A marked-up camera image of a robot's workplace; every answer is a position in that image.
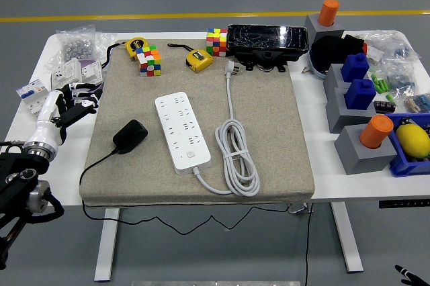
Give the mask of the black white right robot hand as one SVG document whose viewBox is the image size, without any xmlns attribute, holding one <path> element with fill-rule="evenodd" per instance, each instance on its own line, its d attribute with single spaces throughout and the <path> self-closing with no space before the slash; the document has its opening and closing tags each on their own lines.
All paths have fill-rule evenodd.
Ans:
<svg viewBox="0 0 430 286">
<path fill-rule="evenodd" d="M 401 280 L 403 284 L 410 286 L 429 286 L 428 282 L 408 271 L 406 268 L 399 265 L 395 265 L 394 268 L 403 276 L 403 279 Z"/>
</svg>

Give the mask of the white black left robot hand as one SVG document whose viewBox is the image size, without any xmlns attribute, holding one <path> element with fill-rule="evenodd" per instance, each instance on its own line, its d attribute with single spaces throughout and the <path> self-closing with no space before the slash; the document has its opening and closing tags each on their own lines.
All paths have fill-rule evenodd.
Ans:
<svg viewBox="0 0 430 286">
<path fill-rule="evenodd" d="M 36 131 L 24 144 L 57 150 L 67 136 L 66 128 L 96 113 L 103 89 L 90 83 L 71 83 L 48 94 L 36 120 Z"/>
</svg>

